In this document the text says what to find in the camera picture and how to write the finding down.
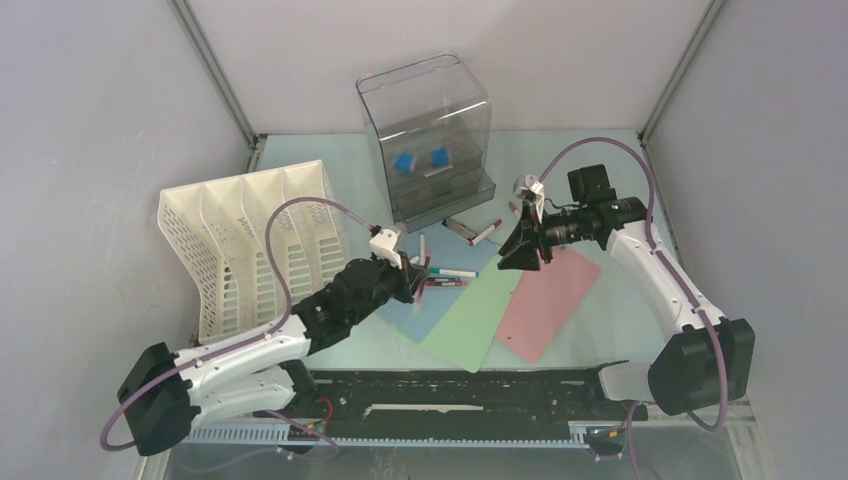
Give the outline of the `orange red pen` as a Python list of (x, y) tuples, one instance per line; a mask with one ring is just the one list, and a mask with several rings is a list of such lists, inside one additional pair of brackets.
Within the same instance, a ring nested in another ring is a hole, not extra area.
[(460, 280), (428, 280), (425, 282), (426, 287), (464, 287), (468, 282)]

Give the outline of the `blue eraser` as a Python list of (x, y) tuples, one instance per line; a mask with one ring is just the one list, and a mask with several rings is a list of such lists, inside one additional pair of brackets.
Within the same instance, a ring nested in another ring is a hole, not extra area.
[(451, 164), (450, 153), (446, 148), (436, 149), (430, 152), (431, 165), (434, 168), (443, 168)]
[(394, 161), (395, 169), (404, 174), (411, 175), (415, 172), (417, 164), (417, 156), (412, 153), (399, 154)]

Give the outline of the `clear plastic drawer box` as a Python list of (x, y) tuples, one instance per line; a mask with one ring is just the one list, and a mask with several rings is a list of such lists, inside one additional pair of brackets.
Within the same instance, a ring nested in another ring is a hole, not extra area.
[[(496, 186), (486, 170), (492, 105), (472, 71), (444, 52), (355, 83), (368, 143), (382, 166), (394, 223), (407, 233), (481, 205)], [(434, 168), (430, 152), (446, 148), (451, 164)], [(415, 172), (394, 167), (417, 156)]]

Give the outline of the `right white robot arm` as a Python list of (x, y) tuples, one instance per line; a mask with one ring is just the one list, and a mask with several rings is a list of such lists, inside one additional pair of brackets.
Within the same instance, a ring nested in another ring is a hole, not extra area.
[(516, 180), (521, 213), (498, 252), (499, 269), (538, 271), (555, 248), (595, 241), (627, 272), (665, 340), (650, 364), (601, 367), (599, 380), (581, 392), (585, 411), (606, 418), (632, 400), (679, 415), (744, 397), (756, 339), (749, 322), (729, 319), (695, 287), (663, 246), (647, 207), (636, 197), (618, 197), (604, 166), (571, 171), (568, 180), (574, 202), (556, 213), (545, 211), (538, 177)]

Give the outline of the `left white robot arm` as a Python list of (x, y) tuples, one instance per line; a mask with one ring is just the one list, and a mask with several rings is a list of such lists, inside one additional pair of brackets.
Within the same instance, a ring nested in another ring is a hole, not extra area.
[(198, 427), (261, 410), (304, 416), (316, 390), (303, 358), (348, 338), (392, 301), (411, 304), (425, 267), (385, 259), (350, 261), (317, 293), (295, 304), (281, 327), (268, 323), (206, 347), (146, 348), (118, 389), (130, 446), (142, 456), (168, 450)]

